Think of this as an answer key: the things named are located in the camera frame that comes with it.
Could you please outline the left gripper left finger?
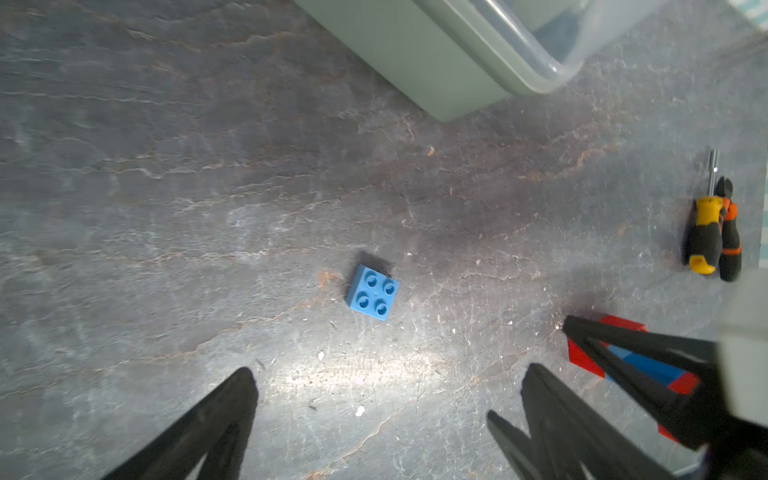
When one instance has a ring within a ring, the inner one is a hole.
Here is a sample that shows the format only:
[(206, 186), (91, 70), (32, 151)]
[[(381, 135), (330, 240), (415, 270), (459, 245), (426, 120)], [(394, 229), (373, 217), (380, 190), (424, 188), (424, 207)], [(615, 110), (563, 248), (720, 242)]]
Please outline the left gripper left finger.
[(237, 479), (252, 431), (258, 390), (241, 367), (107, 479)]

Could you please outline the light blue long lego brick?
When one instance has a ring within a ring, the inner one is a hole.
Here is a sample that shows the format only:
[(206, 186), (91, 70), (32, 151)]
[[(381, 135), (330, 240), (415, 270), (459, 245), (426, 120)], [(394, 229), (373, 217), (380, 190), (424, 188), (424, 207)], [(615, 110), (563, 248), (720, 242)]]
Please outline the light blue long lego brick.
[(664, 384), (665, 386), (671, 385), (674, 381), (678, 380), (685, 374), (685, 371), (682, 369), (664, 364), (657, 360), (650, 359), (643, 355), (633, 353), (629, 350), (614, 345), (609, 345), (608, 350), (622, 359), (626, 364), (635, 367), (646, 376), (661, 384)]

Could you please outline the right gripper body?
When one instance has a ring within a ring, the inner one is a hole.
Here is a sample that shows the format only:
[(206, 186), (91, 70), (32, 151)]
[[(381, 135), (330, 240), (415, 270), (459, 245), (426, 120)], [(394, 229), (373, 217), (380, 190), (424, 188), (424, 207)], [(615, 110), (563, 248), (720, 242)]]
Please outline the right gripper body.
[(767, 425), (762, 427), (731, 414), (725, 396), (717, 350), (719, 389), (726, 424), (715, 434), (700, 463), (683, 474), (685, 479), (765, 479), (767, 477)]

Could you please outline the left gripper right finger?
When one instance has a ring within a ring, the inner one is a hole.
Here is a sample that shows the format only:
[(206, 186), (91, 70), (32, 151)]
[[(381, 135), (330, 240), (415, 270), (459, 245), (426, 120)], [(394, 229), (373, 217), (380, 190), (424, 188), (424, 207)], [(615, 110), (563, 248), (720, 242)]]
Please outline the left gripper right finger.
[(542, 479), (672, 479), (545, 366), (531, 364), (521, 396)]

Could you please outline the red long lego brick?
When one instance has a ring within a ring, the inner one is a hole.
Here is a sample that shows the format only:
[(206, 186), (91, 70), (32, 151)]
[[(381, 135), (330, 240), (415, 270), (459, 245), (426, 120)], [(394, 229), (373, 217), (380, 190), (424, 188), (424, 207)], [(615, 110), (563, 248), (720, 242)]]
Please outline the red long lego brick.
[[(700, 376), (689, 361), (663, 351), (672, 345), (671, 336), (650, 332), (643, 324), (615, 316), (590, 321), (571, 315), (564, 332), (570, 362), (619, 385), (657, 421), (659, 431), (667, 438), (689, 449), (708, 443), (704, 438), (706, 428), (696, 420), (699, 399), (695, 394)], [(665, 386), (626, 364), (608, 350), (609, 345), (677, 367), (685, 374)]]

